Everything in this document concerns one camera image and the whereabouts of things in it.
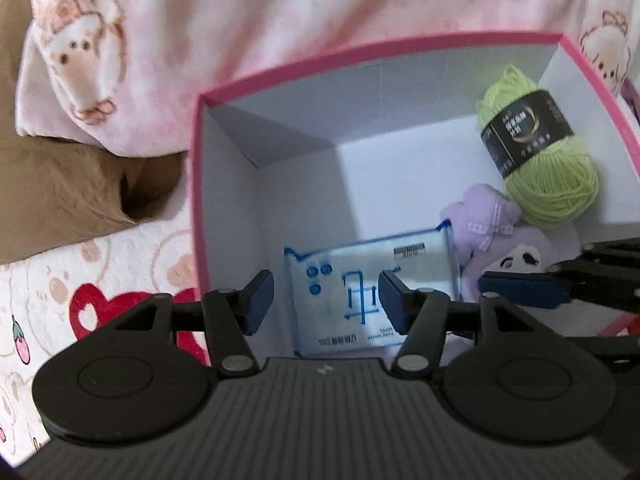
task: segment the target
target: yarn label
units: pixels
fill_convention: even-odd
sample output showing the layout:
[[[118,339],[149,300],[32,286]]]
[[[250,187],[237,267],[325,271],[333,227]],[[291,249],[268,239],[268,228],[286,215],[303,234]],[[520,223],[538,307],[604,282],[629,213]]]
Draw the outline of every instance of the yarn label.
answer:
[[[546,90],[536,90],[498,113],[481,133],[502,178],[574,132]]]

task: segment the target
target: brown pillow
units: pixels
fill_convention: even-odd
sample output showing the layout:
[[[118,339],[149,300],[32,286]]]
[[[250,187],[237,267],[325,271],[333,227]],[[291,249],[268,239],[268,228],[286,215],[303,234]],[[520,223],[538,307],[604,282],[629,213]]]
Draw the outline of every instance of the brown pillow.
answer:
[[[30,21],[30,0],[0,0],[0,264],[152,218],[182,171],[181,154],[123,158],[16,135],[14,94]]]

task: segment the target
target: gingham bow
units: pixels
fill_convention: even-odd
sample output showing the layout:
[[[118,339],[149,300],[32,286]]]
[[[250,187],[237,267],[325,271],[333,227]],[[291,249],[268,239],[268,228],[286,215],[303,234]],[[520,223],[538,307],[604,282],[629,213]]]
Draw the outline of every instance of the gingham bow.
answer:
[[[467,229],[472,233],[476,233],[478,235],[485,235],[478,249],[480,251],[486,252],[489,250],[489,246],[491,242],[494,240],[494,235],[505,235],[511,236],[513,234],[513,225],[500,225],[500,218],[502,217],[502,205],[499,203],[495,203],[494,206],[494,218],[492,220],[491,225],[484,225],[478,222],[469,222],[467,225]]]

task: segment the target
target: green yarn ball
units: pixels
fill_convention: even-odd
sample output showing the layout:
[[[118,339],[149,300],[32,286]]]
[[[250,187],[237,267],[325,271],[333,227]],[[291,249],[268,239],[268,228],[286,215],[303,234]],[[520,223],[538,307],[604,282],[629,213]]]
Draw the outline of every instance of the green yarn ball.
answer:
[[[478,102],[478,125],[485,126],[505,107],[538,86],[520,69],[507,67]],[[579,137],[547,146],[504,179],[507,194],[522,217],[540,228],[555,227],[580,216],[600,189],[598,173]]]

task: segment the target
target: cartoon sheep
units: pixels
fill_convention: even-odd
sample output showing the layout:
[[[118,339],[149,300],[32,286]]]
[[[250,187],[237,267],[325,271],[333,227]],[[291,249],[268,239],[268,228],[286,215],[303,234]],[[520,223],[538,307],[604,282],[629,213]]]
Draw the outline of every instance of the cartoon sheep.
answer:
[[[614,95],[620,92],[631,58],[631,50],[626,46],[627,29],[624,14],[605,10],[602,24],[585,32],[580,39],[582,53]]]
[[[89,126],[116,111],[112,96],[124,79],[126,49],[117,0],[34,0],[38,42],[70,114]]]

